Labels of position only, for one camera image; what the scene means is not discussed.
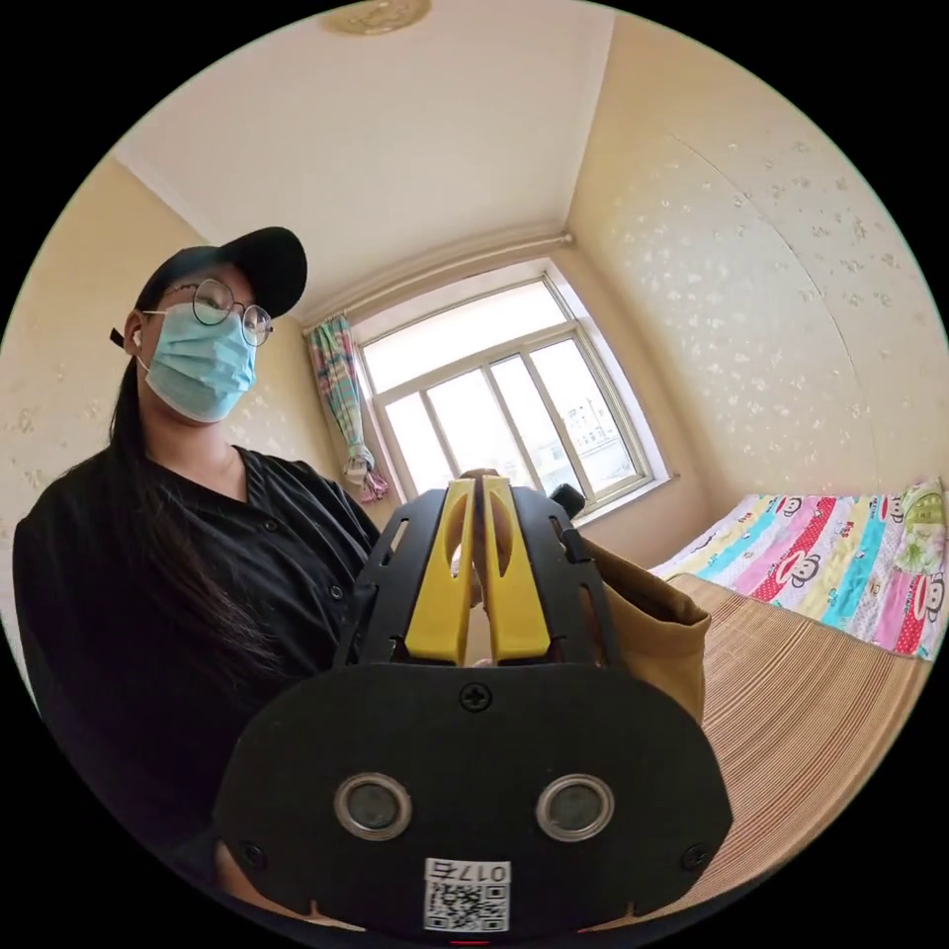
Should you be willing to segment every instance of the colorful bedspread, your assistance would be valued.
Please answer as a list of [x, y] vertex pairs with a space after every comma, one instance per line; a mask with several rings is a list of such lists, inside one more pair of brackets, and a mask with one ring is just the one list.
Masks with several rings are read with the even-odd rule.
[[[652, 572], [663, 579], [691, 573], [890, 652], [931, 660], [949, 621], [945, 530], [935, 556], [911, 569], [915, 540], [904, 514], [911, 491], [862, 497], [750, 494]], [[935, 498], [941, 510], [927, 514], [945, 524], [949, 492], [940, 485]]]

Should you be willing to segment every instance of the screw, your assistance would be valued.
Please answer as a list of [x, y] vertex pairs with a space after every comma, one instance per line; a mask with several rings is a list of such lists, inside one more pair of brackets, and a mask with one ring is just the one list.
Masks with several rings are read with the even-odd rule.
[[466, 712], [483, 712], [491, 704], [491, 690], [486, 685], [473, 682], [462, 689], [459, 700]]
[[697, 843], [682, 854], [681, 862], [683, 870], [701, 870], [709, 862], [709, 848]]
[[242, 840], [238, 845], [241, 859], [254, 870], [263, 870], [267, 866], [267, 855], [256, 843]]

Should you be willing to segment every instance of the woven mat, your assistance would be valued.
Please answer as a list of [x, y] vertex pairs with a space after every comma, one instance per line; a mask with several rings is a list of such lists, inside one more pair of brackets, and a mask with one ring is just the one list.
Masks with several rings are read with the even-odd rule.
[[695, 576], [670, 583], [712, 614], [704, 727], [734, 824], [682, 900], [597, 929], [702, 903], [806, 847], [887, 753], [931, 668]]

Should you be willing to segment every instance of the window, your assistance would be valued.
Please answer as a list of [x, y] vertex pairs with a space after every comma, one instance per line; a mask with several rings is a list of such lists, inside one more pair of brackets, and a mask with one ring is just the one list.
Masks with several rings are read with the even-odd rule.
[[652, 481], [581, 320], [544, 274], [423, 313], [360, 347], [369, 396], [410, 496], [471, 468], [591, 512]]

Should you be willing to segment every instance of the ceiling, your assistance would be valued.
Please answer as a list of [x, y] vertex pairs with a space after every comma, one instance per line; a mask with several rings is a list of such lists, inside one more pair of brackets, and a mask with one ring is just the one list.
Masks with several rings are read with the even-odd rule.
[[560, 228], [615, 15], [434, 0], [374, 37], [311, 17], [190, 80], [115, 155], [209, 242], [292, 228], [310, 263], [304, 318], [446, 248]]

